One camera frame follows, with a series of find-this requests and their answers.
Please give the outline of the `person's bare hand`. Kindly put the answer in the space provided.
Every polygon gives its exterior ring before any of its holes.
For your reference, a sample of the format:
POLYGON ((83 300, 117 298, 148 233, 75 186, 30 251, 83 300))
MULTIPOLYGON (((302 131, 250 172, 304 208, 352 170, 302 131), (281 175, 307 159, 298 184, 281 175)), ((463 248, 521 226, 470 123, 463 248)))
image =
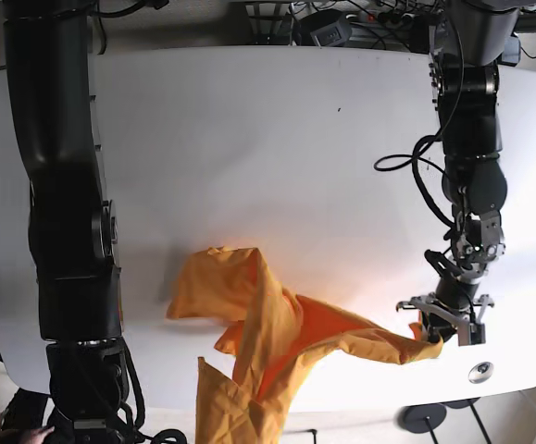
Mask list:
POLYGON ((49 426, 22 431, 19 435, 18 444, 44 444, 55 430, 54 426, 49 426))

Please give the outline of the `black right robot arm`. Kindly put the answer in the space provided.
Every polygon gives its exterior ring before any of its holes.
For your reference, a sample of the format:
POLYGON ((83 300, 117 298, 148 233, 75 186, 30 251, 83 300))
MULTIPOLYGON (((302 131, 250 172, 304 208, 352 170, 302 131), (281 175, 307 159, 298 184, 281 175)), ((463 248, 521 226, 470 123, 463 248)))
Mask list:
POLYGON ((123 337, 114 205, 93 131, 94 1, 7 1, 6 74, 30 183, 28 243, 50 396, 77 443, 145 443, 123 337))

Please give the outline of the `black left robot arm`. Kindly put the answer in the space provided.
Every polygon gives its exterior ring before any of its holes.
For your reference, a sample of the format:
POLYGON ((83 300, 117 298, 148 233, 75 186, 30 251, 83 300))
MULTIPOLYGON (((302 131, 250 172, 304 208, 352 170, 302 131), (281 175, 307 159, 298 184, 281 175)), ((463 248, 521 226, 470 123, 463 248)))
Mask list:
POLYGON ((501 210, 507 182, 500 166, 498 65, 523 5, 447 1, 419 35, 431 59, 441 127, 417 142, 410 164, 422 188, 418 164, 434 143, 442 145, 442 188, 452 215, 443 219, 448 252, 425 252, 440 278, 436 290, 397 306, 418 310, 422 338, 432 343, 450 338, 461 346, 485 341, 482 316, 493 301, 476 292, 491 264, 505 253, 501 210))

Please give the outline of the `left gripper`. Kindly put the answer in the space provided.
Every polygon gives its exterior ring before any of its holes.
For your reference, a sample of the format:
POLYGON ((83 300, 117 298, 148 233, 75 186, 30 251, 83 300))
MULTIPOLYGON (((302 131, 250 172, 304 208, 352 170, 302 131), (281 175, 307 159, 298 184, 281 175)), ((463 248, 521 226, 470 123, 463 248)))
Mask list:
POLYGON ((433 293, 426 296, 412 297, 409 301, 396 304, 395 310, 419 310, 426 314, 435 314, 451 323, 457 330, 454 337, 459 345, 481 345, 486 342, 485 324, 483 316, 488 307, 494 307, 494 300, 489 294, 482 294, 473 300, 473 305, 466 310, 454 309, 444 306, 433 293))

